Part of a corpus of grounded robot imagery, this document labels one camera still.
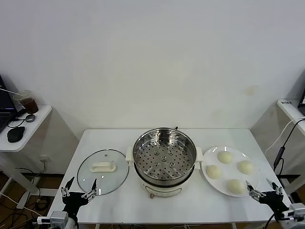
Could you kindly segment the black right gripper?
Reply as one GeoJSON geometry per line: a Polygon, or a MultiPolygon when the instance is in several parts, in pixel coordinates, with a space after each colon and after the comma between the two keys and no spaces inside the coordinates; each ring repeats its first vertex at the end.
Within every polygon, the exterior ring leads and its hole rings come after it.
{"type": "Polygon", "coordinates": [[[266,179],[266,181],[273,191],[260,192],[254,189],[252,185],[246,181],[249,196],[254,200],[258,200],[261,204],[268,205],[275,215],[281,215],[283,212],[289,210],[289,207],[283,202],[283,189],[269,179],[266,179]]]}

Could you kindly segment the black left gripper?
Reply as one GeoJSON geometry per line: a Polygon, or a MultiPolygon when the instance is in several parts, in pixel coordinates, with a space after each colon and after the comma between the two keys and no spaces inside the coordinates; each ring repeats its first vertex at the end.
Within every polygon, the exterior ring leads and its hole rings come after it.
{"type": "Polygon", "coordinates": [[[68,216],[77,216],[80,207],[87,205],[97,195],[97,179],[95,179],[91,190],[87,193],[69,192],[73,181],[74,177],[64,187],[61,187],[62,201],[65,205],[63,211],[67,212],[68,216]]]}

